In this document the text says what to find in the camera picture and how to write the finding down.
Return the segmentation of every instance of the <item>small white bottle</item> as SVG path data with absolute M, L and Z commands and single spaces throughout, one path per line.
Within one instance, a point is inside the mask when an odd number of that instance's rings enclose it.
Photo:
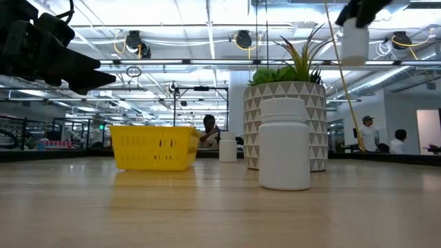
M 309 127 L 302 99 L 268 99 L 260 103 L 260 186 L 304 190 L 311 184 Z
M 350 18 L 343 24 L 342 65 L 363 66 L 369 58 L 369 30 L 356 27 L 357 18 Z
M 219 141 L 219 162 L 237 162 L 236 134 L 233 132 L 221 132 Z

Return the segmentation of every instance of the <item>spiky plant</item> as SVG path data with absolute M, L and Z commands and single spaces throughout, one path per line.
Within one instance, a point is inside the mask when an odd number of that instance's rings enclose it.
M 319 70 L 318 66 L 316 66 L 311 73 L 309 73 L 312 65 L 312 61 L 314 60 L 317 53 L 320 51 L 321 48 L 323 48 L 326 44 L 332 42 L 332 41 L 323 41 L 320 42 L 318 45 L 315 45 L 312 47 L 312 44 L 314 43 L 312 41 L 314 35 L 317 33 L 323 27 L 321 25 L 317 29 L 313 28 L 311 31 L 311 34 L 309 34 L 307 42 L 303 45 L 302 51 L 299 53 L 295 49 L 295 47 L 285 38 L 281 37 L 285 44 L 275 42 L 277 45 L 280 45 L 288 53 L 291 55 L 292 60 L 294 62 L 294 66 L 289 65 L 293 70 L 295 74 L 295 78 L 297 81 L 306 81 L 306 82 L 312 82 L 312 83 L 320 83 L 321 82 L 321 70 Z

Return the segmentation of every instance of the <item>cap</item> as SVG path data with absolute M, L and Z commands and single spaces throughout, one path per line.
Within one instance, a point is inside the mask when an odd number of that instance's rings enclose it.
M 372 120 L 374 120 L 374 117 L 370 117 L 370 116 L 365 116 L 362 119 L 363 122 L 365 122 L 365 121 L 372 121 Z

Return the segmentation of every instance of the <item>yellow cable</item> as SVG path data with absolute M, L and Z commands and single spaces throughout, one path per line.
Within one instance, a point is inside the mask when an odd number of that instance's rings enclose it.
M 118 38 L 118 33 L 119 33 L 119 30 L 116 31 L 116 34 L 115 34 L 115 41 L 114 41 L 114 43 L 113 43 L 113 48 L 114 48 L 115 51 L 118 52 L 119 54 L 123 54 L 123 53 L 125 52 L 125 42 L 126 42 L 126 40 L 127 40 L 127 36 L 124 37 L 124 47 L 123 47 L 123 51 L 120 51 L 120 50 L 118 50 L 118 48 L 116 47 L 116 39 Z
M 334 31 L 332 30 L 331 19 L 329 18 L 329 9 L 328 9 L 327 0 L 323 0 L 323 3 L 325 4 L 326 16 L 328 18 L 328 24 L 329 24 L 329 29 L 331 30 L 332 42 L 334 43 L 334 50 L 335 50 L 336 56 L 337 56 L 338 69 L 340 70 L 340 77 L 342 78 L 342 84 L 343 84 L 343 88 L 345 89 L 346 99 L 347 99 L 347 102 L 349 104 L 349 109 L 351 110 L 352 121 L 353 121 L 353 124 L 356 126 L 357 137 L 358 137 L 358 145 L 360 146 L 360 149 L 363 152 L 365 152 L 366 149 L 365 149 L 365 146 L 363 145 L 363 141 L 362 141 L 360 130 L 358 129 L 357 118 L 356 118 L 356 115 L 355 115 L 355 113 L 353 111 L 353 108 L 352 108 L 351 97 L 350 97 L 350 95 L 349 95 L 349 93 L 347 91 L 345 76 L 343 75 L 343 70 L 342 70 L 342 63 L 340 62 L 340 57 L 338 56 L 337 43 L 336 43 L 336 40 L 335 40 Z
M 242 48 L 242 47 L 240 47 L 240 46 L 237 44 L 237 42 L 236 42 L 236 38 L 237 38 L 237 34 L 234 35 L 234 43 L 236 44 L 236 46 L 237 46 L 239 49 L 241 49 L 241 50 L 248 50 L 248 59 L 251 59 L 251 50 L 256 49 L 256 48 L 258 47 L 258 44 L 262 41 L 262 37 L 259 36 L 259 42 L 256 44 L 255 47 L 253 47 L 253 48 Z
M 414 47 L 416 47 L 416 46 L 422 45 L 422 44 L 426 43 L 427 41 L 429 41 L 429 39 L 430 39 L 430 35 L 427 37 L 427 39 L 426 39 L 425 41 L 420 42 L 420 43 L 418 43 L 418 44 L 413 44 L 413 45 L 407 45 L 407 44 L 399 43 L 399 42 L 395 41 L 395 38 L 397 38 L 397 36 L 395 36 L 395 35 L 392 36 L 392 42 L 394 42 L 395 44 L 397 44 L 397 45 L 401 45 L 401 46 L 404 46 L 404 47 L 407 47 L 407 48 L 414 48 Z
M 138 59 L 141 59 L 141 45 L 138 45 Z
M 415 60 L 419 60 L 412 48 L 409 48 Z

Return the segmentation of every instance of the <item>white shirt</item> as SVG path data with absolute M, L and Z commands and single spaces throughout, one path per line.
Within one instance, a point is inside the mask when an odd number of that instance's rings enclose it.
M 375 152 L 377 150 L 377 145 L 375 144 L 377 130 L 372 126 L 367 127 L 363 125 L 360 128 L 360 133 L 363 139 L 363 145 L 365 145 L 365 149 L 368 152 Z
M 404 154 L 404 142 L 398 140 L 398 139 L 393 139 L 391 141 L 391 145 L 389 146 L 389 153 L 390 154 Z

